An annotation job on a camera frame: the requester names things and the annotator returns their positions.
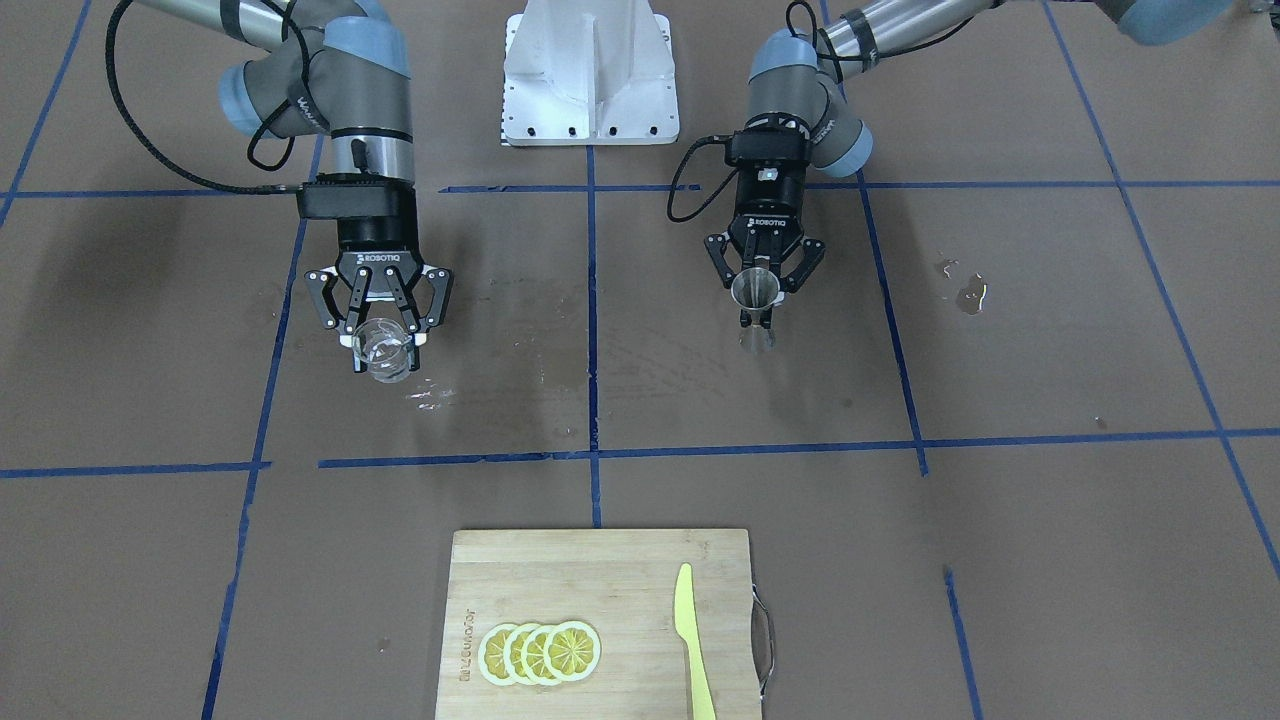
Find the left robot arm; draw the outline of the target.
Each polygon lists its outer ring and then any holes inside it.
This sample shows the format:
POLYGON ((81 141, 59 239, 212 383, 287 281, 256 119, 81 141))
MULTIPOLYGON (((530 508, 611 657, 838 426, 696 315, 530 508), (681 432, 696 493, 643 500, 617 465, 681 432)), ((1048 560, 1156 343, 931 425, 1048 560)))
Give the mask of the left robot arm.
POLYGON ((826 256, 826 245, 803 225, 809 170, 847 178, 872 155, 873 133, 844 96, 845 81, 941 44, 992 8, 991 1, 873 1, 827 26, 787 24, 758 49, 744 127, 698 141, 723 149, 736 186, 730 223, 704 245, 744 329, 769 334, 774 309, 826 256))

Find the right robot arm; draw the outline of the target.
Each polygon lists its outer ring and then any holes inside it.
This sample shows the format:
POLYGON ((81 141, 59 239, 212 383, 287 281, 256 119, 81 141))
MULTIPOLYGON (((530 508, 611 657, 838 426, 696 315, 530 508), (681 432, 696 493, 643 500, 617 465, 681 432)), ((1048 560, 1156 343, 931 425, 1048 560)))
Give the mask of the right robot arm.
POLYGON ((329 172, 244 193, 289 193, 302 219, 335 223, 335 261, 305 279, 319 320, 351 352, 355 372, 383 383, 407 378, 444 322, 454 275, 420 252, 404 36, 378 1, 155 1, 152 9, 262 51, 228 69, 218 90, 225 118, 250 140, 252 165, 282 167, 257 156, 266 138, 330 141, 329 172))

